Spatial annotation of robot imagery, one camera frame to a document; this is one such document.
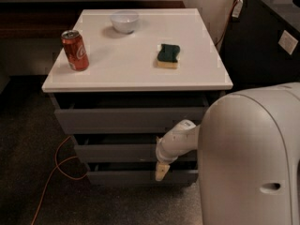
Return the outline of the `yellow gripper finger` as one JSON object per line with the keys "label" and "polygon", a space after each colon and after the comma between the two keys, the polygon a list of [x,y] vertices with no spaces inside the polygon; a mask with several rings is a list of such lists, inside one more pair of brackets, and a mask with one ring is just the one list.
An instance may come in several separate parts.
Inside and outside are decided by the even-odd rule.
{"label": "yellow gripper finger", "polygon": [[167,172],[170,169],[170,165],[169,164],[164,164],[161,162],[157,162],[156,165],[156,172],[155,172],[155,177],[157,181],[162,181],[165,177],[165,175],[167,174]]}

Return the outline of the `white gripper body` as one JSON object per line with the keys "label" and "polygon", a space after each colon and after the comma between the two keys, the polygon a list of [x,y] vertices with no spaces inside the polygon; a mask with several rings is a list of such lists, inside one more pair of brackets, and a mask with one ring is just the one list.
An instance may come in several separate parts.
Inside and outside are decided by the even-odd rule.
{"label": "white gripper body", "polygon": [[171,164],[179,157],[176,150],[163,138],[157,138],[156,156],[157,160],[163,164]]}

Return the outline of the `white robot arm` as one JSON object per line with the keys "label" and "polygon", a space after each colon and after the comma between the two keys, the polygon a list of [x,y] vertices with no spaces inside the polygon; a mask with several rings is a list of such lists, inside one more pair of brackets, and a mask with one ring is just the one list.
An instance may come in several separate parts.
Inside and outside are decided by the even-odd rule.
{"label": "white robot arm", "polygon": [[218,99],[157,140],[156,179],[198,153],[203,225],[299,225],[300,82]]}

